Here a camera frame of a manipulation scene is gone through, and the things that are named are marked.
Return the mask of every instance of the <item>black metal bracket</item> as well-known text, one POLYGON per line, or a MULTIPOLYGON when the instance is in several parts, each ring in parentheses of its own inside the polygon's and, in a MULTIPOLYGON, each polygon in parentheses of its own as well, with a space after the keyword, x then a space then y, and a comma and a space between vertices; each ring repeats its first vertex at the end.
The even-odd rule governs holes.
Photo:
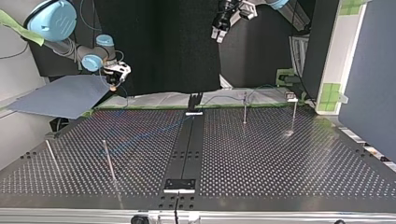
POLYGON ((195 179, 167 179, 164 193, 191 194, 195 193, 195 179))
POLYGON ((202 92, 190 95, 189 107, 187 108, 186 116, 202 115, 203 114, 202 111, 195 108, 196 106, 198 106, 201 103, 203 96, 204 96, 204 94, 202 92))

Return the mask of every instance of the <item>robot end effector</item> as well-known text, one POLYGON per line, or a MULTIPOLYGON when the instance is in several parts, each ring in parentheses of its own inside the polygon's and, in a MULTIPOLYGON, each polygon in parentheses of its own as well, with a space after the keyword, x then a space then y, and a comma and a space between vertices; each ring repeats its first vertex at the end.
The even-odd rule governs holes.
POLYGON ((259 5, 268 5, 278 11, 297 31, 309 31, 310 19, 297 0, 219 0, 218 13, 212 23, 212 38, 221 43, 240 18, 252 20, 257 17, 256 6, 259 5))
POLYGON ((242 0, 219 0, 218 13, 212 23, 212 38, 221 43, 239 17, 251 20, 258 16, 256 6, 242 0))

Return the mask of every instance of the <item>cable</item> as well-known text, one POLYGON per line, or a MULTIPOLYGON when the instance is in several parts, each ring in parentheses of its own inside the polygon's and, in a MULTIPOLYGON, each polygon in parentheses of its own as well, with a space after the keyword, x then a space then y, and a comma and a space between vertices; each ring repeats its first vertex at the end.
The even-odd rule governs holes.
POLYGON ((81 4, 79 5, 79 16, 81 17, 82 22, 84 22, 84 24, 85 24, 87 27, 89 27, 90 29, 92 29, 92 30, 94 30, 94 31, 102 31, 102 29, 98 29, 98 28, 91 27, 91 26, 85 21, 84 16, 82 15, 82 7, 84 6, 84 1, 85 1, 85 0, 81 0, 81 4))
POLYGON ((114 50, 116 53, 120 53, 121 54, 121 59, 118 60, 118 62, 122 62, 122 60, 124 59, 124 53, 118 49, 114 50))
POLYGON ((70 39, 69 37, 67 38, 67 40, 69 41, 69 45, 70 45, 69 51, 67 51, 66 53, 60 53, 60 52, 57 52, 57 51, 54 50, 53 52, 58 54, 59 56, 62 56, 62 57, 67 57, 70 54, 73 54, 73 62, 76 63, 77 60, 78 60, 78 53, 77 53, 76 43, 72 39, 70 39))
POLYGON ((269 85, 269 84, 264 84, 264 85, 262 85, 262 86, 260 86, 260 87, 255 88, 255 89, 253 90, 253 92, 251 92, 251 93, 248 95, 247 100, 250 102, 250 97, 251 97, 251 95, 252 95, 256 90, 261 89, 261 88, 263 88, 263 87, 271 87, 271 88, 275 89, 276 91, 280 92, 282 95, 285 94, 285 92, 282 92, 282 91, 278 90, 275 86, 272 86, 272 85, 269 85))
MULTIPOLYGON (((298 0, 296 0, 296 4, 294 5, 294 10, 293 10, 293 16, 291 17, 291 37, 294 37, 294 18, 295 18, 295 15, 296 15, 297 6, 298 6, 298 0)), ((317 107, 317 103, 314 101, 314 99, 313 99, 312 96, 309 94, 308 90, 306 89, 306 86, 305 86, 305 84, 304 84, 304 82, 303 82, 303 78, 302 78, 302 76, 300 75, 300 72, 298 71, 298 68, 297 68, 297 61, 296 61, 296 57, 295 57, 296 55, 295 55, 294 46, 293 46, 292 43, 293 43, 293 42, 291 41, 291 54, 292 54, 292 58, 293 58, 293 60, 294 60, 294 64, 295 64, 295 66, 296 66, 297 77, 300 79, 301 85, 303 86, 304 91, 306 92, 306 95, 309 97, 309 99, 310 99, 311 102, 314 104, 314 106, 317 107)))
POLYGON ((23 49, 23 51, 21 51, 21 52, 19 52, 19 53, 17 53, 17 54, 14 54, 14 55, 6 56, 6 57, 0 57, 0 60, 2 60, 2 59, 9 59, 9 58, 14 58, 14 57, 20 56, 21 54, 23 54, 23 53, 27 50, 27 47, 29 47, 29 43, 26 43, 26 46, 25 46, 25 48, 23 49))
POLYGON ((223 11, 218 11, 218 14, 222 14, 222 13, 226 13, 226 12, 232 11, 234 9, 239 8, 240 6, 241 6, 241 2, 238 2, 233 7, 230 7, 228 9, 223 10, 223 11))
POLYGON ((201 105, 201 108, 200 108, 199 112, 201 112, 204 109, 205 105, 207 105, 210 101, 212 101, 213 99, 216 99, 216 98, 230 98, 230 99, 233 99, 233 100, 236 100, 236 101, 243 101, 244 100, 244 99, 238 99, 238 98, 235 98, 235 97, 232 97, 232 96, 225 96, 225 95, 213 96, 208 101, 206 101, 206 103, 201 105))
POLYGON ((178 224, 178 215, 177 215, 177 205, 178 205, 178 195, 177 195, 177 200, 176 200, 176 206, 175 206, 175 224, 178 224))

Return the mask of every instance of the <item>vertical pin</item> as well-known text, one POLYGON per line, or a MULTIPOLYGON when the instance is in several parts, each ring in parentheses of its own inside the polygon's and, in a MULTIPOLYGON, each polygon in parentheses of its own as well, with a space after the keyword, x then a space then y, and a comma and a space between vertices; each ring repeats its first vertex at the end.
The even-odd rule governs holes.
POLYGON ((53 154, 52 147, 50 146, 50 141, 46 140, 47 148, 49 149, 50 156, 53 160, 56 160, 55 155, 53 154))
POLYGON ((244 124, 247 123, 247 114, 248 114, 248 106, 247 106, 247 102, 248 102, 248 94, 245 92, 245 97, 244 97, 244 124))
POLYGON ((107 147, 106 140, 103 140, 103 147, 105 148, 105 152, 106 152, 106 155, 107 155, 108 167, 110 168, 110 172, 111 172, 111 175, 113 177, 113 180, 117 181, 116 175, 114 174, 113 163, 111 162, 111 158, 110 158, 110 153, 108 152, 108 147, 107 147))

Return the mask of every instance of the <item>black center rail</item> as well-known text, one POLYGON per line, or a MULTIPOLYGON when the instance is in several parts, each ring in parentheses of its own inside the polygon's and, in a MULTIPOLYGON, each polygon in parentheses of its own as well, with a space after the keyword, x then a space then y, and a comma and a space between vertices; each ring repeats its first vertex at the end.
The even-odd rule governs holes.
POLYGON ((184 112, 94 113, 0 171, 0 207, 396 213, 396 173, 308 108, 184 112))

